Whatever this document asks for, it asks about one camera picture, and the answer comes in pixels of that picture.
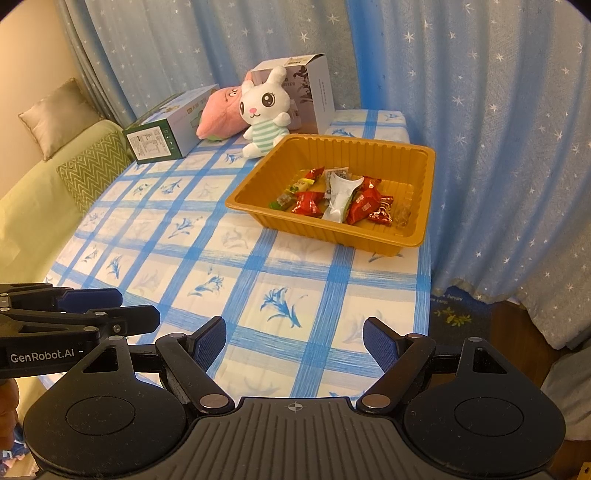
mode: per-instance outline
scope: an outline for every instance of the rug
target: rug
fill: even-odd
[[[431,295],[429,336],[437,342],[437,353],[459,353],[467,337],[489,340],[492,307],[457,287]]]

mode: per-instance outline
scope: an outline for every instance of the white bunny plush toy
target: white bunny plush toy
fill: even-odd
[[[287,111],[290,96],[281,84],[287,75],[284,67],[275,67],[262,85],[255,86],[251,80],[242,84],[240,114],[250,127],[244,138],[252,140],[242,149],[244,158],[258,158],[271,149],[289,133],[286,128],[291,122]]]

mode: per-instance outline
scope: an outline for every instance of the person's hand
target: person's hand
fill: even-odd
[[[18,400],[17,383],[14,380],[6,380],[6,383],[0,386],[0,449],[10,450],[14,444]]]

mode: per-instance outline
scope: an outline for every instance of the metal pivot screw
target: metal pivot screw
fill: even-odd
[[[199,403],[205,408],[214,410],[216,408],[225,407],[226,405],[228,405],[229,400],[224,395],[220,395],[219,393],[212,393],[201,397]]]
[[[390,399],[386,395],[378,393],[363,397],[362,402],[367,408],[385,408],[390,405]]]

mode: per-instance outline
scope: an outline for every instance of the beige pillow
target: beige pillow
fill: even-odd
[[[82,131],[102,120],[86,101],[75,79],[39,100],[19,115],[43,152],[43,160],[51,156]]]

